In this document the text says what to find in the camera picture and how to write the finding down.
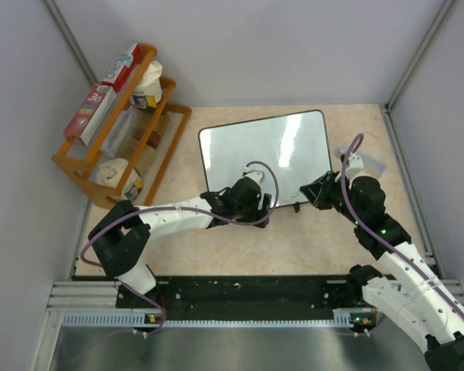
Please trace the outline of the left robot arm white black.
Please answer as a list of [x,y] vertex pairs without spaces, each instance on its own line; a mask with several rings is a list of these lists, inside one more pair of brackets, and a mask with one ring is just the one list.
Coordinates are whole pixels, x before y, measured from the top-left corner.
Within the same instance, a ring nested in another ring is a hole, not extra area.
[[88,235],[98,262],[109,278],[133,290],[143,306],[159,300],[160,289],[151,269],[142,261],[147,242],[184,230],[209,229],[227,224],[268,224],[271,195],[263,194],[264,173],[252,171],[231,187],[164,206],[117,203]]

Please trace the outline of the white whiteboard black frame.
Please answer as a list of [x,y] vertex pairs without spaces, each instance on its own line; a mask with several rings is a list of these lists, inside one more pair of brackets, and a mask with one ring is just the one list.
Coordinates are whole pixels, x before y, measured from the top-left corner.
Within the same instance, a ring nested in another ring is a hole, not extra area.
[[307,203],[301,194],[283,200],[332,169],[324,113],[320,110],[283,114],[204,128],[198,134],[207,188],[232,186],[244,166],[268,165],[278,180],[277,207]]

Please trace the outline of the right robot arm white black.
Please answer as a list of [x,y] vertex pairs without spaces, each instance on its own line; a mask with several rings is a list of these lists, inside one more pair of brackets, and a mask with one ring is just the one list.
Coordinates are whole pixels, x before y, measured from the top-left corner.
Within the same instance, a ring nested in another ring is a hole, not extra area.
[[327,172],[299,191],[318,210],[334,209],[353,223],[359,244],[396,280],[392,284],[370,265],[354,266],[347,300],[367,303],[390,319],[421,350],[429,369],[464,370],[464,306],[387,213],[380,183],[370,176],[343,181]]

